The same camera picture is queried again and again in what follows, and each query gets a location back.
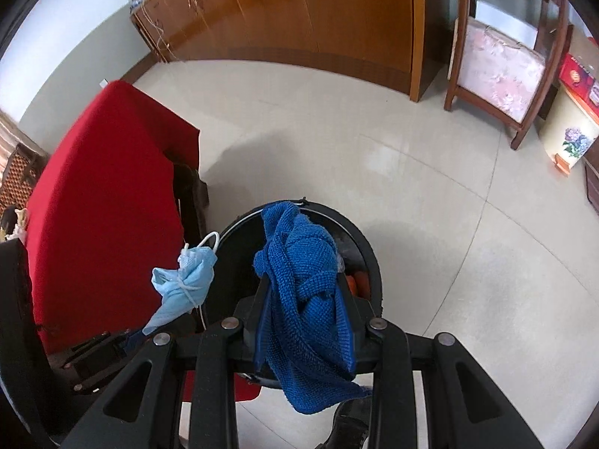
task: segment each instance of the metal bolt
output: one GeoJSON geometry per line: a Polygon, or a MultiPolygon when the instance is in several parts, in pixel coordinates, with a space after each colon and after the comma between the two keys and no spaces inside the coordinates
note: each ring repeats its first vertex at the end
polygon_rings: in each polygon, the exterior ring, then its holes
{"type": "Polygon", "coordinates": [[[455,337],[448,332],[442,332],[439,334],[439,343],[441,343],[443,346],[453,346],[453,343],[455,343],[455,337]]]}
{"type": "Polygon", "coordinates": [[[171,341],[171,335],[168,332],[159,332],[154,336],[154,344],[156,346],[166,346],[171,341]]]}
{"type": "Polygon", "coordinates": [[[382,331],[383,329],[385,329],[387,327],[387,321],[384,319],[381,319],[380,317],[373,317],[370,322],[370,327],[372,327],[373,329],[376,329],[377,331],[382,331]]]}
{"type": "Polygon", "coordinates": [[[239,319],[237,317],[227,317],[221,322],[221,326],[224,329],[235,329],[238,325],[239,319]]]}

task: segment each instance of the floral trash can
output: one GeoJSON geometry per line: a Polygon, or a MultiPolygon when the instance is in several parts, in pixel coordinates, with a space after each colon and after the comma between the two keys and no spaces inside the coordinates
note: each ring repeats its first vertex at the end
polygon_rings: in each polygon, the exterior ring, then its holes
{"type": "Polygon", "coordinates": [[[599,117],[561,85],[538,136],[558,169],[569,174],[599,136],[599,117]]]}

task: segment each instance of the floral fabric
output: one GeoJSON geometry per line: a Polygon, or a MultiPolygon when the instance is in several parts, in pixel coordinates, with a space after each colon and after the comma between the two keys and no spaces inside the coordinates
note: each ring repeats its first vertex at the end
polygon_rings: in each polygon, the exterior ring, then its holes
{"type": "Polygon", "coordinates": [[[521,123],[545,70],[539,53],[472,17],[457,83],[521,123]]]}

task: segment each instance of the red tablecloth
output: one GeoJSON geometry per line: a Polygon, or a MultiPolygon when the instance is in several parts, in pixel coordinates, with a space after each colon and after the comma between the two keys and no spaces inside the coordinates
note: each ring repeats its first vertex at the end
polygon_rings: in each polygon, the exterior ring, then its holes
{"type": "MultiPolygon", "coordinates": [[[[68,131],[28,203],[34,316],[49,354],[142,327],[158,308],[152,268],[176,268],[183,242],[173,162],[197,169],[198,138],[122,81],[68,131]]],[[[259,387],[235,385],[238,400],[258,395],[259,387]]]]}

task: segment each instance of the beige floor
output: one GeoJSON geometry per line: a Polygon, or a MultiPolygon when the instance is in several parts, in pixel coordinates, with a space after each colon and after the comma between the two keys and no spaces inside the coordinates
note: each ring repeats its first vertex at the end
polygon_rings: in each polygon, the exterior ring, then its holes
{"type": "MultiPolygon", "coordinates": [[[[307,196],[366,235],[385,317],[457,335],[546,449],[599,400],[599,217],[532,130],[520,150],[477,110],[443,110],[349,77],[261,62],[158,64],[137,86],[201,129],[210,227],[307,196]]],[[[332,410],[263,390],[238,405],[242,449],[313,449],[332,410]]]]}

